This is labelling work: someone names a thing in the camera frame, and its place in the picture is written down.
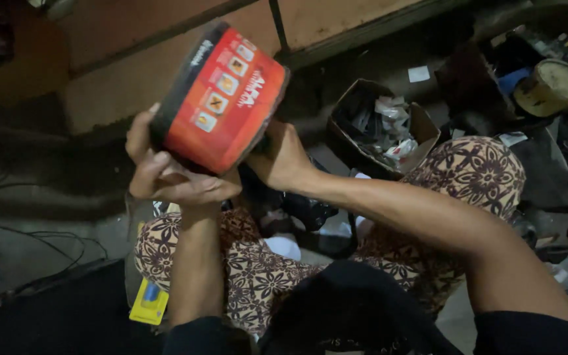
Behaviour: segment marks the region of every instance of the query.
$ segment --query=hand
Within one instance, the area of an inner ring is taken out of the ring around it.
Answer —
[[[295,192],[308,179],[318,178],[321,172],[308,159],[293,125],[273,119],[266,135],[272,141],[269,152],[250,154],[246,162],[267,186]]]
[[[138,114],[126,136],[126,151],[137,165],[130,182],[131,195],[179,205],[218,203],[237,196],[242,190],[237,170],[221,178],[195,174],[168,152],[153,151],[148,124],[158,109],[159,104],[155,104]]]

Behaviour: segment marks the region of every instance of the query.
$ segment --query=black sleeve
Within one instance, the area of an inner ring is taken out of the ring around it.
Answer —
[[[170,331],[164,355],[233,354],[228,343],[228,328],[220,317],[203,317],[178,325]]]
[[[498,311],[475,317],[480,354],[568,354],[568,321],[536,313]]]

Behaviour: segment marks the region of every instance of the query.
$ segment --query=brand logo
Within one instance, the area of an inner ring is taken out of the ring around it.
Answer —
[[[205,54],[205,52],[207,52],[212,46],[213,46],[213,44],[209,40],[205,40],[201,44],[201,47],[199,47],[199,50],[196,51],[196,54],[194,55],[194,58],[190,62],[190,65],[192,65],[192,66],[199,65],[199,63],[201,62],[201,59],[203,59],[203,54]]]
[[[240,101],[238,101],[238,107],[242,107],[244,105],[253,106],[256,103],[257,97],[260,95],[258,89],[262,89],[264,85],[264,78],[260,75],[260,70],[256,70],[251,75],[251,78],[248,80],[247,87],[245,87],[245,91],[242,93]]]

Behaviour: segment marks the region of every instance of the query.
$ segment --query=paint can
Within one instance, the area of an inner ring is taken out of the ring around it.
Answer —
[[[289,76],[227,23],[212,25],[150,123],[151,141],[194,173],[225,174],[263,138]]]
[[[550,117],[568,108],[568,63],[546,59],[514,91],[514,100],[527,113]]]

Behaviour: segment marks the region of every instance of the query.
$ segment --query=floral pattern fabric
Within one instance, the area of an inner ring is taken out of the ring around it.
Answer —
[[[501,142],[468,136],[439,146],[402,182],[444,193],[508,219],[519,203],[525,172]],[[179,213],[148,222],[135,246],[138,270],[166,291],[180,223]],[[263,335],[271,315],[293,287],[327,266],[308,265],[271,252],[242,208],[222,213],[220,238],[225,316],[251,334]],[[453,256],[379,224],[359,241],[352,259],[392,275],[432,317],[464,277]]]

